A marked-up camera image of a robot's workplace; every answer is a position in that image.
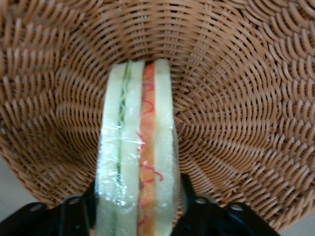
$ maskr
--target sandwich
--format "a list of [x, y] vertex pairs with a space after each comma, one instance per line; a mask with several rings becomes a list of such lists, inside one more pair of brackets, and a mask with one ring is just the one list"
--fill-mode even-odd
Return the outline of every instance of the sandwich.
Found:
[[96, 236], [167, 236], [175, 215], [174, 119], [167, 60], [115, 64], [96, 170]]

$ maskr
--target wicker basket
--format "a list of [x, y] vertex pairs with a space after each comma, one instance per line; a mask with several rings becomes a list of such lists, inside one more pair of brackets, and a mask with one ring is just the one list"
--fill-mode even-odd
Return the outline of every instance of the wicker basket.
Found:
[[111, 65], [167, 58], [195, 189], [276, 230], [315, 208], [314, 0], [2, 0], [0, 22], [0, 155], [39, 201], [94, 178]]

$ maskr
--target tomato slice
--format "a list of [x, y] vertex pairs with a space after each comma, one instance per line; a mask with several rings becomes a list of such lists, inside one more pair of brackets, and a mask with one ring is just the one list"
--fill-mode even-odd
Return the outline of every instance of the tomato slice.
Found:
[[138, 202], [138, 236], [153, 236], [155, 231], [154, 133], [156, 130], [154, 64], [143, 74], [140, 133], [140, 191]]

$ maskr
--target gray floor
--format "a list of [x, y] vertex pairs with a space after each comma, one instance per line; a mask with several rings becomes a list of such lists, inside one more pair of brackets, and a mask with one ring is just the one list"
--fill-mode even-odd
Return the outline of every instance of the gray floor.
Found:
[[[13, 177], [0, 158], [0, 221], [21, 206], [36, 201]], [[314, 233], [315, 212], [283, 230], [282, 236], [311, 236]]]

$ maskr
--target white bread slice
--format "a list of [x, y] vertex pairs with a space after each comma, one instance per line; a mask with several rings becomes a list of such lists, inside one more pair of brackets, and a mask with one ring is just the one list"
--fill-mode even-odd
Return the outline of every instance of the white bread slice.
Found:
[[98, 205], [95, 236], [115, 235], [115, 198], [120, 146], [118, 122], [126, 66], [126, 63], [113, 65], [107, 83], [96, 170]]
[[127, 86], [126, 112], [122, 126], [122, 145], [120, 157], [121, 185], [118, 189], [116, 210], [116, 235], [137, 235], [137, 210], [139, 196], [139, 153], [141, 139], [139, 131], [141, 120], [141, 96], [144, 61], [133, 62], [130, 81]]
[[173, 150], [173, 99], [170, 69], [167, 60], [159, 59], [155, 63], [156, 88], [156, 136], [155, 171], [156, 175], [156, 223], [155, 236], [168, 236], [172, 232], [174, 218], [173, 187], [175, 183]]

